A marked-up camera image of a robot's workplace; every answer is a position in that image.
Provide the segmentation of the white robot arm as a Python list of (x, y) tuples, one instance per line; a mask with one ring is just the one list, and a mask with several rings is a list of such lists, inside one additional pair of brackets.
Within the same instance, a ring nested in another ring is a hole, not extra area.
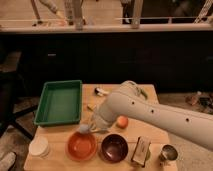
[(133, 81), (113, 89), (94, 110), (96, 128), (110, 128), (120, 115), (143, 121), (213, 151), (213, 116), (196, 111), (149, 102)]

